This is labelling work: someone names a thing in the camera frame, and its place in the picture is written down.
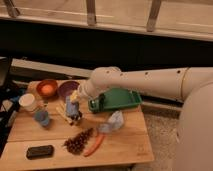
orange carrot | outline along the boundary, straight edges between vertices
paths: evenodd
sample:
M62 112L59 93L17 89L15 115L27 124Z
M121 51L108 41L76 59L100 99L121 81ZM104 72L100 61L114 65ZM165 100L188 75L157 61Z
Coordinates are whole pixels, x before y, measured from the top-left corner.
M104 140L105 134L99 133L95 139L95 143L84 153L84 157L88 157L93 154L98 147L101 145L102 141Z

green tray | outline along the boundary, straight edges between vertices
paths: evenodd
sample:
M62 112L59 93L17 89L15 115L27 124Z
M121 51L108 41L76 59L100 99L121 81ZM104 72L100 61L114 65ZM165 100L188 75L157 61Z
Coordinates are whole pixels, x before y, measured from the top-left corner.
M88 102L93 113L102 111L114 111L138 106L142 102L140 94L121 88L113 88L104 93L104 99L100 96Z

purple bowl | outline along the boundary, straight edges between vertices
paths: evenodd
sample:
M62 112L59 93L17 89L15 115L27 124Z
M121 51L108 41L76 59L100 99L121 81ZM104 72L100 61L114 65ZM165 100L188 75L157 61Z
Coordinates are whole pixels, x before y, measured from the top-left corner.
M76 81L66 81L60 85L58 88L58 95L59 97L65 102L66 96L72 94L74 90L77 90L79 83Z

orange bowl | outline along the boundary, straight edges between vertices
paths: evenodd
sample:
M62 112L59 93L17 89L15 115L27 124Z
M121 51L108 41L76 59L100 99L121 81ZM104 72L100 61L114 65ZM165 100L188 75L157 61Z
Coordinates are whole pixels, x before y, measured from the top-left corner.
M36 87L38 94L41 97L49 98L55 95L58 89L58 84L54 79L42 80Z

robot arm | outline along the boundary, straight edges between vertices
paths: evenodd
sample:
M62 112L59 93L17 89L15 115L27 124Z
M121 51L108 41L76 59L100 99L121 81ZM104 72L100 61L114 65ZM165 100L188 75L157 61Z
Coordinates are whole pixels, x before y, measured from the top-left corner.
M113 87L184 102L172 170L213 170L213 68L135 72L122 72L116 67L97 68L77 93L81 98L92 99Z
M190 92L212 78L213 68L177 68L122 72L116 67L95 69L78 88L78 96L94 99L110 88L121 87L144 95L183 102Z

